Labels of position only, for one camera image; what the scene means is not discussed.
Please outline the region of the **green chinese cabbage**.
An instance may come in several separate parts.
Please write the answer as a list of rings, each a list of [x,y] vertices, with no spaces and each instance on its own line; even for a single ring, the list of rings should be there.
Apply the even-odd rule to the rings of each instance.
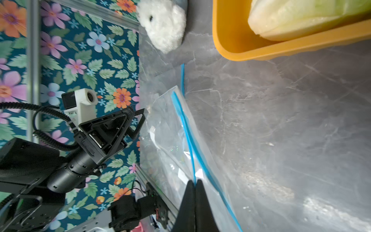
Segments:
[[[252,1],[250,29],[270,41],[288,41],[370,14],[370,1]]]

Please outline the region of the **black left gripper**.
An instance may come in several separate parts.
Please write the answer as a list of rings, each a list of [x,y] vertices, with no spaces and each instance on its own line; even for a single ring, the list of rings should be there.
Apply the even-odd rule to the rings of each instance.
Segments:
[[[134,118],[138,120],[135,129],[131,127]],[[145,120],[144,108],[134,111],[128,107],[81,123],[80,131],[74,138],[93,162],[101,165],[128,146],[125,137],[132,140],[138,138]]]

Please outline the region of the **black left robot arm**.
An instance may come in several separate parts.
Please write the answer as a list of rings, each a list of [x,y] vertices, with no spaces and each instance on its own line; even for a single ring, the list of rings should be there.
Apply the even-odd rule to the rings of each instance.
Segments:
[[[64,206],[65,196],[80,189],[89,176],[102,176],[107,161],[135,139],[145,122],[145,110],[121,111],[76,126],[54,106],[3,102],[1,109],[24,109],[59,118],[71,127],[75,142],[66,145],[36,129],[42,145],[13,138],[1,148],[1,231],[43,232]]]

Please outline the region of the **clear zipper bag blue seal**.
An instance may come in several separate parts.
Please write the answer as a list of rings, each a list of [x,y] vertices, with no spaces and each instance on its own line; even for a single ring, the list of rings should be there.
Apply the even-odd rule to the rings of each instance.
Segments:
[[[229,182],[222,176],[179,87],[151,98],[141,146],[140,167],[168,199],[167,205],[175,207],[175,214],[180,212],[187,183],[200,180],[218,230],[242,231],[227,193]]]

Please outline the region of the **white plush bunny blue shirt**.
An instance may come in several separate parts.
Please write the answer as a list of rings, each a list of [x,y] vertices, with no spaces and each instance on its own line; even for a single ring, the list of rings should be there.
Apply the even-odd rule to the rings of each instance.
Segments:
[[[176,50],[186,29],[188,1],[147,0],[137,4],[137,18],[153,46],[164,54]]]

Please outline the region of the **yellow plastic tray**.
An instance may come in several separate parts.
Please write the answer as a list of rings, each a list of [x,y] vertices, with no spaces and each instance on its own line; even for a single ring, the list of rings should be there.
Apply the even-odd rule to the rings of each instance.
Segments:
[[[213,1],[213,40],[218,52],[230,61],[267,61],[281,56],[348,45],[371,37],[370,14],[334,29],[302,38],[274,42],[250,29],[251,1]]]

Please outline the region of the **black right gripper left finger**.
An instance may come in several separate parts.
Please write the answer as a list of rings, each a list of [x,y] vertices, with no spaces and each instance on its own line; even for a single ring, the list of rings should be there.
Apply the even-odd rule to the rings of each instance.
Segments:
[[[194,232],[195,223],[195,186],[193,181],[188,181],[180,209],[173,226],[172,232]]]

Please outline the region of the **blue zipper strip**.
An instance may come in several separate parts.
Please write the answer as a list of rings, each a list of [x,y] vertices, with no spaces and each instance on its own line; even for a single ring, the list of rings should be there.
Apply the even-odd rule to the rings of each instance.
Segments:
[[[181,64],[181,93],[185,96],[185,64]]]

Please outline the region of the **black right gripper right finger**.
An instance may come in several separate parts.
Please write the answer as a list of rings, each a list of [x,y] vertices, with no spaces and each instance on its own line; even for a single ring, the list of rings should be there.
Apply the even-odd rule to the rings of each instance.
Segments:
[[[196,232],[220,232],[214,220],[203,182],[197,180],[195,187]]]

